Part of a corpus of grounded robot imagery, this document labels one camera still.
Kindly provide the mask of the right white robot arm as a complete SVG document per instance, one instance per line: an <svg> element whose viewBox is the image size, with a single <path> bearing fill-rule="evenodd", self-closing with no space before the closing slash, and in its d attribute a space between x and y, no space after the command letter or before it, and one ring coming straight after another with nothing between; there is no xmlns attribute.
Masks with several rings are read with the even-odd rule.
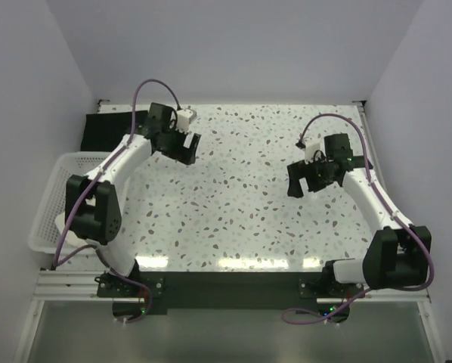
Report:
<svg viewBox="0 0 452 363"><path fill-rule="evenodd" d="M296 147L304 157L287 167L288 196L303 197L302 180L311 193L337 184L355 202L373 235L363 258L326 263L326 274L320 280L322 291L337 297L348 284L365 284L372 290L425 288L432 264L432 235L393 204L367 155L355 154L345 133L323 141L298 141Z"/></svg>

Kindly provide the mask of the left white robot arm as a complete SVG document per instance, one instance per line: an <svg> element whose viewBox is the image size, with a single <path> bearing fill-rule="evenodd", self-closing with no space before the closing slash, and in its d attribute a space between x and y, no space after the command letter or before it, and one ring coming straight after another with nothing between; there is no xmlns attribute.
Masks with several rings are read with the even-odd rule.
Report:
<svg viewBox="0 0 452 363"><path fill-rule="evenodd" d="M132 173L155 153L192 165L200 135L191 133L197 113L152 103L143 119L132 113L132 125L110 155L84 175L71 175L65 189L64 227L54 255L54 266L63 265L61 250L69 234L92 248L108 271L117 275L113 286L123 296L134 296L141 279L132 273L135 258L120 241L124 199L120 190Z"/></svg>

